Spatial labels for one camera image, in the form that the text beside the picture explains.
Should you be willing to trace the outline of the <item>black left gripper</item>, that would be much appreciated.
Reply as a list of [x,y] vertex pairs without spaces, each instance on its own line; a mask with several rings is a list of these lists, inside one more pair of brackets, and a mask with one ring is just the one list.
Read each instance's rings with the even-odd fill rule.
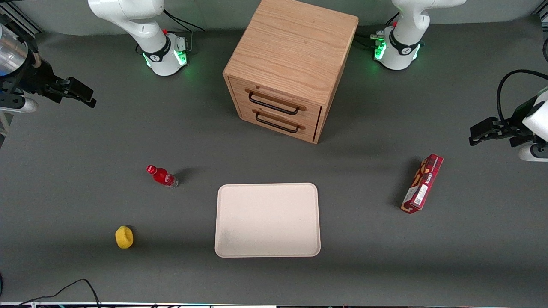
[[476,146],[480,142],[505,138],[509,138],[509,144],[513,148],[529,142],[535,143],[535,134],[522,121],[532,111],[536,99],[537,96],[533,96],[519,105],[511,117],[505,118],[502,113],[501,100],[498,97],[498,115],[503,125],[503,130],[500,130],[500,121],[497,117],[488,117],[470,127],[469,145]]

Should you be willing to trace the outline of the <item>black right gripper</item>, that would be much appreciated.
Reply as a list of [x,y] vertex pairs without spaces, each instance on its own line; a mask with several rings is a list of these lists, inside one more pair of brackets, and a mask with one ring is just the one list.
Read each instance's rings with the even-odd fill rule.
[[74,77],[63,80],[55,76],[51,65],[36,54],[30,54],[21,68],[3,74],[3,91],[44,96],[58,104],[63,98],[78,100],[90,108],[97,103],[91,88]]

